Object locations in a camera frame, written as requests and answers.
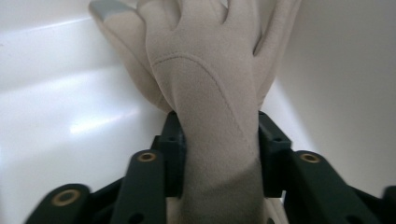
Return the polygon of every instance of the screw hole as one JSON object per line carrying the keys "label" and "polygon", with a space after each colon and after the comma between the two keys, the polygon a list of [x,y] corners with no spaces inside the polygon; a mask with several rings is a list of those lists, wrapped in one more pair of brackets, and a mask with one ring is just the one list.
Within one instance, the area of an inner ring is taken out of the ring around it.
{"label": "screw hole", "polygon": [[156,158],[155,154],[148,152],[148,153],[143,153],[137,159],[139,161],[154,161],[155,158]]}
{"label": "screw hole", "polygon": [[320,158],[313,155],[313,154],[309,154],[309,153],[305,153],[303,155],[300,156],[300,158],[303,161],[307,161],[307,162],[312,162],[312,163],[318,163],[320,162]]}
{"label": "screw hole", "polygon": [[136,213],[129,218],[128,222],[129,224],[139,224],[142,223],[143,220],[145,220],[145,217],[140,213]]}
{"label": "screw hole", "polygon": [[363,224],[360,218],[354,216],[347,216],[346,221],[350,224]]}
{"label": "screw hole", "polygon": [[78,190],[67,189],[55,195],[55,197],[52,198],[52,204],[58,207],[66,206],[75,202],[79,196],[80,193]]}

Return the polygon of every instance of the white surface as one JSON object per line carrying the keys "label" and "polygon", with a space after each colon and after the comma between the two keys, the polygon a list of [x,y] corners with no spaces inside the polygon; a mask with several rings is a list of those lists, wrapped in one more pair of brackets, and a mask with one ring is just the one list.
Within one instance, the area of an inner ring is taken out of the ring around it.
{"label": "white surface", "polygon": [[303,1],[279,82],[312,144],[359,189],[396,185],[396,1]]}

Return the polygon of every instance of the gloved hand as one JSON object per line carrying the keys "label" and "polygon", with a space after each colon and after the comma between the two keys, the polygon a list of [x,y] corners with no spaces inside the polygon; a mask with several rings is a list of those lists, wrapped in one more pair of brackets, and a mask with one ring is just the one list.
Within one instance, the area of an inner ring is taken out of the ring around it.
{"label": "gloved hand", "polygon": [[[164,100],[154,79],[146,53],[146,25],[131,6],[112,0],[93,1],[89,5],[92,17],[116,52],[120,55],[136,87],[164,112],[173,109]],[[176,0],[166,2],[166,22],[177,24],[180,11]]]}
{"label": "gloved hand", "polygon": [[161,0],[145,0],[153,75],[187,140],[181,223],[263,223],[258,115],[300,0],[279,0],[262,36],[255,0],[182,1],[176,27]]}

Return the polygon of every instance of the beige glove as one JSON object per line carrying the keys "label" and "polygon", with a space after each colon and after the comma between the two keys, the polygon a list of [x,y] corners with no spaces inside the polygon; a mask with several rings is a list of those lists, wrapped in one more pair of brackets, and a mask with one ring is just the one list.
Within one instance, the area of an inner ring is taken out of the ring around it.
{"label": "beige glove", "polygon": [[[176,1],[167,1],[166,20],[169,25],[176,25],[180,12]],[[149,102],[164,112],[172,111],[163,99],[154,79],[146,53],[146,26],[134,9],[118,1],[100,0],[89,5],[102,34],[120,55],[128,73],[140,92]]]}
{"label": "beige glove", "polygon": [[225,22],[211,3],[182,1],[176,28],[166,23],[163,1],[138,4],[153,74],[187,138],[179,221],[263,223],[258,102],[300,1],[276,3],[260,42],[256,1],[229,1]]}

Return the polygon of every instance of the brass ring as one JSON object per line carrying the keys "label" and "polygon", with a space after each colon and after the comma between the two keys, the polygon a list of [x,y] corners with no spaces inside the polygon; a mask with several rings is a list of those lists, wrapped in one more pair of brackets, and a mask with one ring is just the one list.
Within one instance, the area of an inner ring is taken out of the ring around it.
{"label": "brass ring", "polygon": [[307,162],[311,162],[311,163],[318,163],[320,162],[320,158],[313,155],[313,154],[309,154],[309,153],[305,153],[303,155],[300,156],[300,159],[302,159],[303,161],[307,161]]}
{"label": "brass ring", "polygon": [[[67,199],[62,199],[62,197],[66,194],[70,194],[71,196]],[[65,206],[68,205],[70,203],[75,202],[80,196],[80,193],[78,190],[76,189],[67,189],[64,190],[60,193],[58,193],[57,195],[55,195],[55,197],[52,198],[52,204],[55,206]]]}
{"label": "brass ring", "polygon": [[146,152],[140,155],[137,159],[139,161],[154,161],[157,156],[154,153]]}

